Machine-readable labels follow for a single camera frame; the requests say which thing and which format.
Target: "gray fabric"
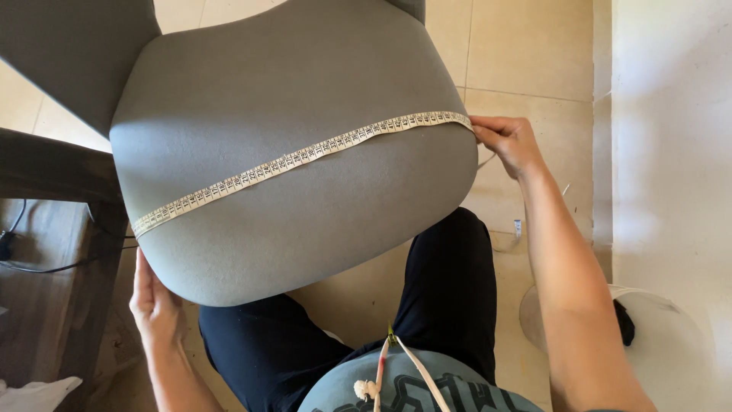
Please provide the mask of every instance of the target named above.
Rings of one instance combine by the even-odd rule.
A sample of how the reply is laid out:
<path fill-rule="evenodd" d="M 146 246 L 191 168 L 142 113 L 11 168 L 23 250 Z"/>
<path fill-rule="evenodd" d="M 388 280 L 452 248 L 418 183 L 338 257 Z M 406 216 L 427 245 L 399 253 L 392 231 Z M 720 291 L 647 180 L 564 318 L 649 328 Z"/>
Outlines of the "gray fabric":
<path fill-rule="evenodd" d="M 0 0 L 0 57 L 103 136 L 159 35 L 152 0 Z"/>
<path fill-rule="evenodd" d="M 425 24 L 425 0 L 386 0 Z"/>
<path fill-rule="evenodd" d="M 150 42 L 111 143 L 134 221 L 310 144 L 435 110 L 465 114 L 419 21 L 383 0 L 290 0 Z M 474 135 L 460 125 L 378 136 L 139 242 L 180 296 L 243 304 L 351 268 L 427 229 L 461 203 L 476 163 Z"/>
<path fill-rule="evenodd" d="M 372 408 L 356 397 L 354 383 L 376 379 L 380 350 L 331 369 L 308 392 L 298 411 L 370 411 Z M 478 372 L 456 359 L 442 353 L 411 350 L 425 365 L 451 411 L 542 412 L 525 397 L 491 386 Z M 426 382 L 401 347 L 389 349 L 382 382 L 381 410 L 439 411 Z"/>

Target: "hand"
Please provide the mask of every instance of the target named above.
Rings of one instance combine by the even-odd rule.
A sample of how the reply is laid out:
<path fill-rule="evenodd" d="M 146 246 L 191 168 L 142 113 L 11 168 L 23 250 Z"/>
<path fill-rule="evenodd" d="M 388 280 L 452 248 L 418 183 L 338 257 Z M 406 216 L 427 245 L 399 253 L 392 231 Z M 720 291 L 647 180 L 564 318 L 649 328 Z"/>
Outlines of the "hand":
<path fill-rule="evenodd" d="M 180 345 L 185 337 L 186 320 L 183 300 L 168 290 L 155 276 L 142 249 L 137 250 L 135 287 L 130 310 L 140 329 L 146 351 Z"/>
<path fill-rule="evenodd" d="M 478 140 L 501 158 L 512 179 L 547 170 L 531 123 L 517 117 L 470 116 Z"/>

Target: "gray chair seat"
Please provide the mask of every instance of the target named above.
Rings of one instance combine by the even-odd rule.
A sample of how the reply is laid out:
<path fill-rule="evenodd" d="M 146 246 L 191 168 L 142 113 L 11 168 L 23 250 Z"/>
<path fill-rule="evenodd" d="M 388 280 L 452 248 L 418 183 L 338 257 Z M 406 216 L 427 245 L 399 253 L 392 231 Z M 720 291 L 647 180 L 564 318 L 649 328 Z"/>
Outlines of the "gray chair seat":
<path fill-rule="evenodd" d="M 463 104 L 424 26 L 384 0 L 290 0 L 142 51 L 110 140 L 130 220 L 374 122 Z M 370 141 L 175 218 L 138 240 L 209 306 L 316 282 L 450 214 L 476 174 L 457 124 Z"/>

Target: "measuring tape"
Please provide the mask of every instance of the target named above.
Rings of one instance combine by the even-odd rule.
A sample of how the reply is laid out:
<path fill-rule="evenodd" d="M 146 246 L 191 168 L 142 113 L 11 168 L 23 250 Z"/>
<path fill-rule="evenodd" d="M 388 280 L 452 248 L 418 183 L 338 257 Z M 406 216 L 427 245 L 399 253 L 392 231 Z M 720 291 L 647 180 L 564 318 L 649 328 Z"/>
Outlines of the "measuring tape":
<path fill-rule="evenodd" d="M 183 196 L 175 202 L 168 203 L 139 218 L 132 225 L 132 230 L 135 236 L 139 238 L 155 227 L 184 215 L 191 210 L 207 205 L 214 200 L 227 197 L 230 194 L 265 181 L 270 177 L 288 172 L 323 156 L 346 150 L 374 136 L 401 132 L 419 126 L 441 125 L 450 122 L 460 123 L 470 131 L 473 130 L 470 119 L 467 116 L 453 111 L 427 111 L 425 113 L 409 114 L 407 116 L 384 120 L 313 144 L 289 155 L 284 155 L 277 160 L 261 164 L 246 172 L 229 177 L 205 189 Z"/>

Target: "black pants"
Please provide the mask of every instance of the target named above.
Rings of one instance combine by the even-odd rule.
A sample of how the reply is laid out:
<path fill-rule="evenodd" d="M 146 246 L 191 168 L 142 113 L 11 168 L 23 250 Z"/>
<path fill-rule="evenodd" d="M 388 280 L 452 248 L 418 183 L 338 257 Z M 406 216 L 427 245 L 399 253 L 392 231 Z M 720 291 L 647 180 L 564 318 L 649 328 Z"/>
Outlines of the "black pants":
<path fill-rule="evenodd" d="M 328 337 L 286 295 L 228 308 L 201 306 L 206 354 L 249 412 L 296 411 L 353 350 Z M 405 345 L 451 356 L 495 384 L 496 274 L 485 225 L 455 212 L 414 238 L 394 333 Z"/>

